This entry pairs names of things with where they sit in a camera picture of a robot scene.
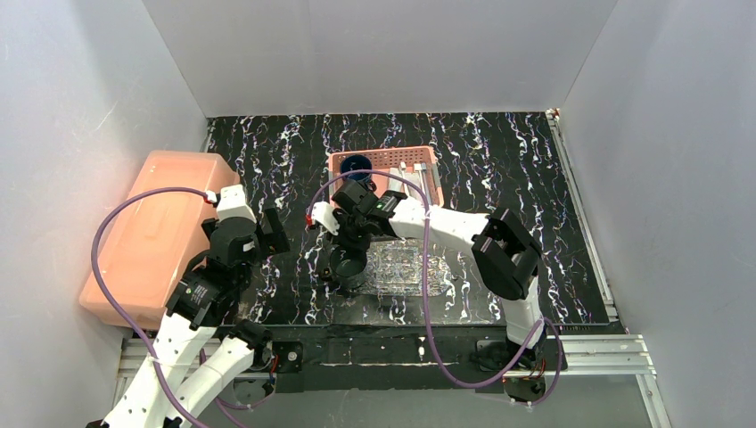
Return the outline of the dark green mug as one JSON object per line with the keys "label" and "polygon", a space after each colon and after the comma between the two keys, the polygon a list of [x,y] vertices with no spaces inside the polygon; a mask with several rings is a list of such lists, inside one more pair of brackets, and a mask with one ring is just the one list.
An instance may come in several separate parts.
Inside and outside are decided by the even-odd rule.
{"label": "dark green mug", "polygon": [[353,289],[364,280],[367,266],[366,251],[335,245],[330,249],[317,278],[333,289]]}

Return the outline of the pink perforated plastic basket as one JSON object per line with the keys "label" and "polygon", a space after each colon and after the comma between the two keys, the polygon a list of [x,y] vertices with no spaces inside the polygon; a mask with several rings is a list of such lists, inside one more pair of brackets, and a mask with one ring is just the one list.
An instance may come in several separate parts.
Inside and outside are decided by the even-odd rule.
{"label": "pink perforated plastic basket", "polygon": [[407,164],[407,176],[414,173],[413,166],[416,163],[424,162],[429,165],[434,175],[435,185],[438,187],[439,197],[442,198],[441,206],[444,205],[444,195],[441,187],[438,160],[435,152],[429,145],[397,147],[387,149],[371,149],[352,152],[335,152],[329,155],[327,168],[329,178],[334,178],[340,174],[339,167],[341,162],[353,154],[365,155],[373,163],[373,169],[383,172],[389,172],[390,168],[399,168],[400,162]]}

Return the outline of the clear textured oval tray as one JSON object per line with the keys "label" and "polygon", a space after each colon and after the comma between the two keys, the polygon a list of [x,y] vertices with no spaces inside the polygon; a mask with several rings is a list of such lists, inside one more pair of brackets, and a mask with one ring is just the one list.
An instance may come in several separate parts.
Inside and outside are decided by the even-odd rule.
{"label": "clear textured oval tray", "polygon": [[[428,295],[445,294],[453,275],[443,255],[428,252]],[[418,240],[373,242],[365,270],[350,280],[358,292],[401,297],[422,296],[423,243]]]}

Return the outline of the clear textured acrylic holder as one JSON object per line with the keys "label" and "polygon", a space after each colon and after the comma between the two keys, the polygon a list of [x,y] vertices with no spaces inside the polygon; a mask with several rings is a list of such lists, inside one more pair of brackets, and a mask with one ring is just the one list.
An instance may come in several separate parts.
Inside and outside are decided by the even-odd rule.
{"label": "clear textured acrylic holder", "polygon": [[419,295],[422,249],[417,240],[373,242],[367,251],[366,289],[373,294]]}

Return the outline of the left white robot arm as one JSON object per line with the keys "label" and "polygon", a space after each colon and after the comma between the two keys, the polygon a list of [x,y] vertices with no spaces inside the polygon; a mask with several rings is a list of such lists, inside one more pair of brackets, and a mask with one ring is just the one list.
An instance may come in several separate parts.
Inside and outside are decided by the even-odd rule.
{"label": "left white robot arm", "polygon": [[249,281],[251,268],[289,249],[278,219],[260,226],[248,206],[218,209],[203,221],[210,247],[191,262],[168,299],[160,329],[122,398],[99,427],[198,427],[199,415],[243,371],[272,358],[272,334],[242,321],[192,371],[226,312]]}

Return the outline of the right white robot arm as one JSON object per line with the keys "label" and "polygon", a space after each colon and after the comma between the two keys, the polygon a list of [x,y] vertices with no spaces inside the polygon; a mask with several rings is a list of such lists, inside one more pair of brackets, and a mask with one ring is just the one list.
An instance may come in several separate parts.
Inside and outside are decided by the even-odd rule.
{"label": "right white robot arm", "polygon": [[362,274],[376,237],[417,239],[470,257],[483,285],[503,303],[507,344],[527,357],[539,355],[545,340],[538,303],[542,250],[510,210],[449,210],[398,191],[376,195],[349,180],[329,202],[314,203],[309,216],[333,244],[330,269],[339,279]]}

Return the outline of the white toothpaste tube blue cap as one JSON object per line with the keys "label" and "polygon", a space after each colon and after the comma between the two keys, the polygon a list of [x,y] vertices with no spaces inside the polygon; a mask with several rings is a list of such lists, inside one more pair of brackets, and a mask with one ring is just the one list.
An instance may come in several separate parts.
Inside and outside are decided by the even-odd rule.
{"label": "white toothpaste tube blue cap", "polygon": [[391,177],[388,178],[387,189],[393,192],[406,193],[405,185],[401,181],[401,178],[404,177],[402,171],[398,168],[390,168],[389,173]]}

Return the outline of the white toothbrush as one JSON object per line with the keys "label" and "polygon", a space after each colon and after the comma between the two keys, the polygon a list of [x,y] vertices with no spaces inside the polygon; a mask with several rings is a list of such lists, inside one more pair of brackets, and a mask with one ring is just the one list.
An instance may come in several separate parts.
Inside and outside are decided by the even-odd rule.
{"label": "white toothbrush", "polygon": [[404,161],[400,162],[400,164],[399,164],[399,173],[400,173],[400,176],[403,179],[403,181],[402,181],[403,188],[404,188],[403,192],[404,193],[409,193],[410,187],[407,184],[407,182],[408,182],[408,179],[407,179],[407,164]]}

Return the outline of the grey toothbrush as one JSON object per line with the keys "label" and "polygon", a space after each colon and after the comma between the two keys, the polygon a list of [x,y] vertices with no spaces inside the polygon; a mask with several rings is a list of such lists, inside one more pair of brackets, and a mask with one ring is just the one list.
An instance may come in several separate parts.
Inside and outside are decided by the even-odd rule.
{"label": "grey toothbrush", "polygon": [[439,197],[438,187],[435,185],[434,175],[428,164],[421,162],[413,166],[413,171],[420,180],[421,190],[432,205],[441,206],[442,198]]}

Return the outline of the dark blue mug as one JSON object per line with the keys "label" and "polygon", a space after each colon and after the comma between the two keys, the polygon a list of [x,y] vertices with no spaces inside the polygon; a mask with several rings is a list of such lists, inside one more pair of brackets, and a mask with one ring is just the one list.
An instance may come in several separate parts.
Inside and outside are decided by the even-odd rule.
{"label": "dark blue mug", "polygon": [[346,157],[339,167],[341,174],[354,171],[354,174],[345,176],[345,179],[356,181],[359,183],[367,183],[371,179],[370,171],[373,169],[373,163],[362,154],[353,154]]}

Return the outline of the aluminium frame rail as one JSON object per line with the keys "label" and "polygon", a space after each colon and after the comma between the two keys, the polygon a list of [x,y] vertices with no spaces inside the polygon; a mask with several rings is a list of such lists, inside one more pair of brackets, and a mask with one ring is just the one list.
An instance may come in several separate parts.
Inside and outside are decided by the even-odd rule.
{"label": "aluminium frame rail", "polygon": [[[640,334],[561,336],[567,375],[652,375],[657,371]],[[146,356],[138,339],[123,342],[117,379],[133,377]]]}

